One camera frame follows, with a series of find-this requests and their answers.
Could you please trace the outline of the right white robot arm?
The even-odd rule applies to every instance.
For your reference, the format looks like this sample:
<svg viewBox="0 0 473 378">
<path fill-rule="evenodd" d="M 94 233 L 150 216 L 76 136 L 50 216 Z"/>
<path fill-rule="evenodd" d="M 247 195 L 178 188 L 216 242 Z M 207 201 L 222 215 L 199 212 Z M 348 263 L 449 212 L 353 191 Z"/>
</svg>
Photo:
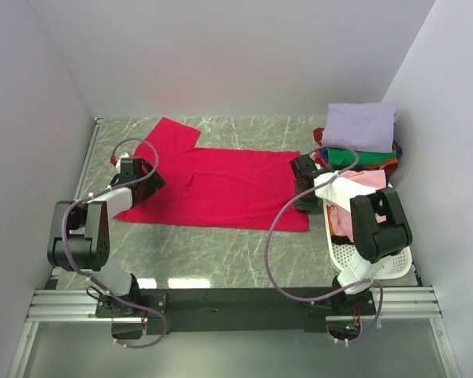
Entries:
<svg viewBox="0 0 473 378">
<path fill-rule="evenodd" d="M 333 279 L 328 304 L 347 314 L 363 301 L 382 266 L 412 242 L 412 232 L 397 192 L 386 185 L 382 171 L 330 171 L 319 169 L 307 154 L 290 161 L 295 178 L 294 208 L 312 213 L 323 200 L 342 221 L 342 235 L 355 251 Z"/>
</svg>

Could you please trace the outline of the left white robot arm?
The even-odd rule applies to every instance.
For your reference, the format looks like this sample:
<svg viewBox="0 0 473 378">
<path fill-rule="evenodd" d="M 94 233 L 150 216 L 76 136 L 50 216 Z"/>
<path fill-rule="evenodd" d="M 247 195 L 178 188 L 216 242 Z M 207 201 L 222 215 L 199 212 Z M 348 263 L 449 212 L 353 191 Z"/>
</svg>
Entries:
<svg viewBox="0 0 473 378">
<path fill-rule="evenodd" d="M 101 302 L 114 297 L 123 316 L 137 314 L 142 306 L 137 279 L 110 260 L 110 221 L 148 200 L 166 182 L 148 161 L 121 157 L 117 174 L 105 194 L 88 202 L 60 201 L 54 206 L 47 245 L 51 266 L 82 272 L 103 293 Z"/>
</svg>

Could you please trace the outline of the crimson red t shirt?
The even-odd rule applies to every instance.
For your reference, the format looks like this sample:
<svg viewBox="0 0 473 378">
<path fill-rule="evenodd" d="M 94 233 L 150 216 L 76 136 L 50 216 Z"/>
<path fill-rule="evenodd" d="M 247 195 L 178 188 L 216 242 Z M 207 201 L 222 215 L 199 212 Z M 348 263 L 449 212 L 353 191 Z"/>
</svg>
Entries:
<svg viewBox="0 0 473 378">
<path fill-rule="evenodd" d="M 116 218 L 129 223 L 267 230 L 294 196 L 297 151 L 197 147 L 200 132 L 162 118 L 135 156 L 157 161 L 166 184 Z"/>
</svg>

